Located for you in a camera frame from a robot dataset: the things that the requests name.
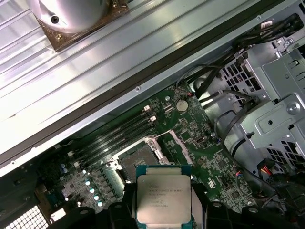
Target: screw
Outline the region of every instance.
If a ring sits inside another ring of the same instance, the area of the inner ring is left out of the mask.
[[[249,208],[248,210],[252,213],[257,213],[258,212],[258,210],[256,208]]]
[[[61,39],[62,39],[61,34],[57,34],[56,39],[57,39],[58,41],[61,40]]]
[[[57,24],[59,22],[59,18],[57,16],[53,16],[53,17],[51,17],[51,22],[53,24]]]
[[[292,40],[291,38],[287,39],[285,42],[284,42],[284,47],[287,48],[289,45],[293,44],[294,43],[294,40]]]
[[[290,110],[290,111],[295,111],[295,110],[296,110],[296,105],[290,106],[290,107],[289,107],[289,110]]]
[[[213,203],[213,206],[215,207],[215,208],[221,208],[221,203]]]

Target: green circuit board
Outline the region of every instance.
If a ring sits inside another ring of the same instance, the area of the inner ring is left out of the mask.
[[[74,186],[77,196],[85,195],[86,205],[98,210],[88,189],[94,187],[101,193],[104,203],[119,200],[124,183],[135,181],[132,180],[132,170],[135,171],[136,165],[160,163],[148,144],[140,141],[148,136],[157,137],[163,155],[171,164],[191,165],[193,182],[205,185],[210,200],[219,200],[240,212],[250,200],[238,190],[236,170],[222,153],[217,139],[213,138],[211,123],[204,109],[187,91],[190,88],[186,84],[179,88],[172,85],[76,141],[70,146],[72,153],[58,160],[70,167],[69,172],[60,172],[52,179],[64,187]],[[109,168],[107,165],[112,157],[122,150],[124,153],[119,155],[117,162],[123,168]],[[85,180],[91,181],[90,186],[84,185]],[[103,186],[106,181],[107,191]],[[245,182],[240,189],[251,193]]]

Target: motherboard component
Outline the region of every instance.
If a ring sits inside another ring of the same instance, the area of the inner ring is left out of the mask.
[[[143,224],[183,224],[191,220],[191,180],[186,175],[138,178],[137,219]]]
[[[203,183],[211,200],[240,212],[250,189],[237,186],[235,167],[212,137],[201,104],[185,93],[188,85],[179,87],[164,89],[44,161],[39,172],[54,208],[99,212],[120,200],[125,182],[136,181],[136,167],[189,164],[192,182]]]
[[[138,165],[157,165],[153,151],[148,145],[145,145],[135,151],[130,156],[126,156],[121,160],[121,165],[131,182],[136,181],[136,167]]]

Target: chip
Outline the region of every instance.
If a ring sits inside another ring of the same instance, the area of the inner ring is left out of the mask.
[[[191,180],[188,176],[142,175],[137,186],[137,220],[140,223],[183,224],[191,220]]]
[[[240,197],[240,194],[238,191],[235,191],[231,194],[231,196],[233,197],[233,199],[236,199],[236,198]]]
[[[148,145],[145,145],[135,151],[133,154],[126,156],[121,160],[127,177],[131,182],[136,181],[136,167],[139,165],[157,165],[158,161],[154,156],[153,151]]]
[[[218,162],[218,166],[219,166],[219,168],[223,168],[226,166],[226,162],[224,160],[221,160]]]

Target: ventilation holes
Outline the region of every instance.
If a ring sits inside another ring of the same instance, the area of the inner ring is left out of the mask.
[[[275,150],[275,149],[272,149],[272,148],[267,148],[271,158],[280,163],[280,164],[286,164],[287,161],[283,155],[283,153],[280,151],[280,150]]]
[[[290,163],[298,169],[304,169],[303,163],[305,163],[305,159],[298,154],[295,143],[285,141],[281,141],[281,143],[285,148],[285,154],[289,159]]]
[[[223,68],[223,76],[232,91],[248,94],[262,89],[254,74],[238,58]],[[238,96],[236,99],[240,105],[245,102],[245,99]]]
[[[4,229],[45,229],[48,223],[37,206],[33,207]]]

